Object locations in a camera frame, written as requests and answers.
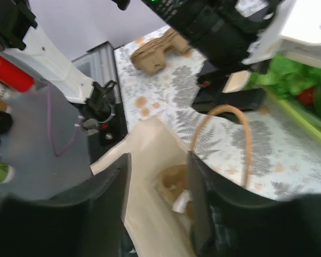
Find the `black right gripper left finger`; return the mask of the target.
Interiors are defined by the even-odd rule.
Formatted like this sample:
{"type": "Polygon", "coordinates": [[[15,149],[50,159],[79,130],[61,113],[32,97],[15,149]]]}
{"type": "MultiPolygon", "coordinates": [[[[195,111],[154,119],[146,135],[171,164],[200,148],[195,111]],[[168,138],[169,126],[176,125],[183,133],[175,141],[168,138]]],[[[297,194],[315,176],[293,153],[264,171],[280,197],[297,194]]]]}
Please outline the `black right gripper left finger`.
{"type": "Polygon", "coordinates": [[[0,256],[121,256],[132,157],[47,200],[0,193],[0,256]]]}

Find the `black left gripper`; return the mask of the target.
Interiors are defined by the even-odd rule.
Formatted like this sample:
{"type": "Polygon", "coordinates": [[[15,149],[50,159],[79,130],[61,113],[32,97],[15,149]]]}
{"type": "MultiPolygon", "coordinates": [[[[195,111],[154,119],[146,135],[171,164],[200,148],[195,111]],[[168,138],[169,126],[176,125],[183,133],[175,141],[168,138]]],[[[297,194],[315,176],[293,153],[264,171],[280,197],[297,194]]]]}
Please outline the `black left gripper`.
{"type": "Polygon", "coordinates": [[[248,70],[242,61],[249,57],[249,46],[276,15],[279,1],[267,1],[256,15],[244,17],[237,1],[144,1],[144,4],[177,31],[208,61],[196,75],[199,91],[192,108],[209,112],[228,104],[242,111],[256,111],[266,97],[261,88],[224,93],[230,75],[221,72],[248,70]]]}

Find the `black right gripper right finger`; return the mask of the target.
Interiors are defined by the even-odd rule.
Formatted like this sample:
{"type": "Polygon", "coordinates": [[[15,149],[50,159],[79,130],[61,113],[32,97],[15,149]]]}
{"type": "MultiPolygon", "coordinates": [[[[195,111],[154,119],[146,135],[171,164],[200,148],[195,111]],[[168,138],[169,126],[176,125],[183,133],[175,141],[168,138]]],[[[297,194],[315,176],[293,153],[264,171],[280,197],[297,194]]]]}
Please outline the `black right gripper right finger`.
{"type": "Polygon", "coordinates": [[[275,201],[187,155],[197,256],[321,256],[321,194],[275,201]]]}

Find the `white straw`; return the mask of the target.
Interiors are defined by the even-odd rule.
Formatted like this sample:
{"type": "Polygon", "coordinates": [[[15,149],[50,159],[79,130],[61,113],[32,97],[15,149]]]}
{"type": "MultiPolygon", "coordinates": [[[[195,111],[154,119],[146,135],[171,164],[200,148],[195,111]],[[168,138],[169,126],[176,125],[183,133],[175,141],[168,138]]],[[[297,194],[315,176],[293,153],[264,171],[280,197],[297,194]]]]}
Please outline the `white straw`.
{"type": "Polygon", "coordinates": [[[180,195],[175,199],[174,203],[172,204],[172,211],[179,214],[184,214],[191,201],[191,192],[189,190],[183,190],[183,192],[180,193],[180,195]]]}

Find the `brown paper bag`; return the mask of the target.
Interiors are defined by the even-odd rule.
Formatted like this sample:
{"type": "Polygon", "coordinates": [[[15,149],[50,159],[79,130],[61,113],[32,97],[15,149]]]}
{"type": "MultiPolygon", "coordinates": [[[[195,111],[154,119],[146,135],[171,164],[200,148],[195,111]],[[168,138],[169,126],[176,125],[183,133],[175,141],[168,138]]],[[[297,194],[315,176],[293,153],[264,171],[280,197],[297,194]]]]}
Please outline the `brown paper bag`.
{"type": "Polygon", "coordinates": [[[172,211],[173,201],[161,182],[166,169],[177,165],[189,167],[187,154],[193,153],[200,132],[215,115],[223,112],[235,114],[244,128],[247,157],[241,186],[246,188],[251,170],[251,128],[246,115],[230,105],[213,108],[196,127],[189,146],[159,116],[141,120],[123,141],[91,165],[93,174],[101,175],[122,154],[131,154],[131,180],[123,222],[138,256],[195,255],[189,240],[190,220],[172,211]]]}

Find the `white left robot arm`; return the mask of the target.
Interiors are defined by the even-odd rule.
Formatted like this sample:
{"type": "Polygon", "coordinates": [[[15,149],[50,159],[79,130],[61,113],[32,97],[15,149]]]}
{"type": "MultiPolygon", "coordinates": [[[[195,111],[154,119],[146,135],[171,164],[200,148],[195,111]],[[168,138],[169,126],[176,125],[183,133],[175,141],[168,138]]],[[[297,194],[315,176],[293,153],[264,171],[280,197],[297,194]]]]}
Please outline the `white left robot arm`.
{"type": "MultiPolygon", "coordinates": [[[[257,34],[276,16],[279,1],[268,1],[251,20],[236,1],[145,1],[145,5],[199,50],[214,66],[208,79],[225,80],[246,70],[243,63],[257,34]]],[[[45,35],[27,1],[0,1],[0,52],[6,52],[53,83],[71,103],[91,117],[106,120],[106,89],[80,72],[45,35]]]]}

